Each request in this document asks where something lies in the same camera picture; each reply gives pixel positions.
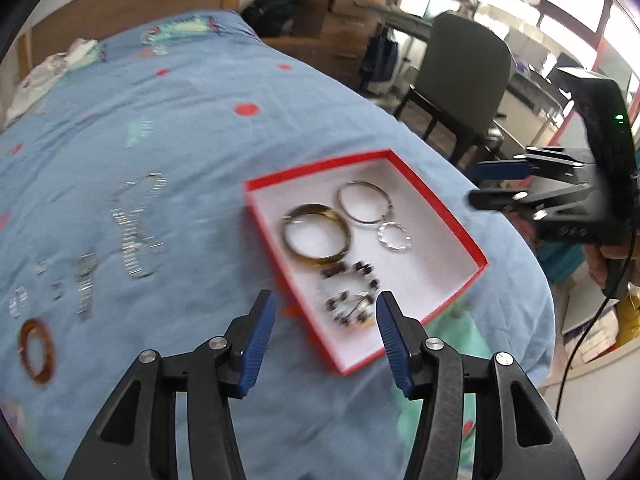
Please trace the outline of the person's right hand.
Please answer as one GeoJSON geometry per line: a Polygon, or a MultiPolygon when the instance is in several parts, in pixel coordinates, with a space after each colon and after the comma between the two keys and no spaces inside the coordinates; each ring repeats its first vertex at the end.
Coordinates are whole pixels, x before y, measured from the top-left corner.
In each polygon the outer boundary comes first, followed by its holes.
{"type": "MultiPolygon", "coordinates": [[[[627,242],[618,246],[597,246],[585,245],[584,253],[587,261],[589,275],[592,280],[603,287],[608,279],[608,269],[606,268],[606,259],[624,261],[629,254],[630,243],[627,242]]],[[[634,246],[634,252],[631,257],[631,274],[630,282],[634,286],[640,284],[639,281],[639,246],[634,246]]]]}

